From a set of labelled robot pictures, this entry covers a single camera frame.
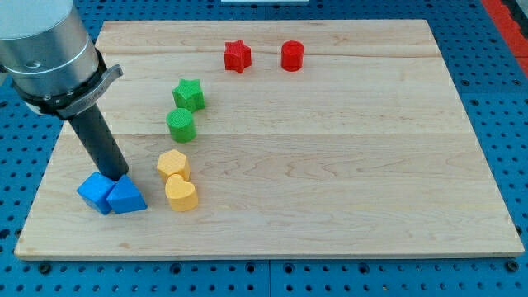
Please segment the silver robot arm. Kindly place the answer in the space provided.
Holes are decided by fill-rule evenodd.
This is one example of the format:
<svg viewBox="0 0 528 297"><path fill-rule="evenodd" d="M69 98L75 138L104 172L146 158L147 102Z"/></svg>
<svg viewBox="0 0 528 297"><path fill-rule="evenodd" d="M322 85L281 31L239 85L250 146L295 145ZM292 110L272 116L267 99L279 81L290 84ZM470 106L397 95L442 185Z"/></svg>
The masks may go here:
<svg viewBox="0 0 528 297"><path fill-rule="evenodd" d="M69 120L120 76L108 67L73 0L2 0L1 65L28 106Z"/></svg>

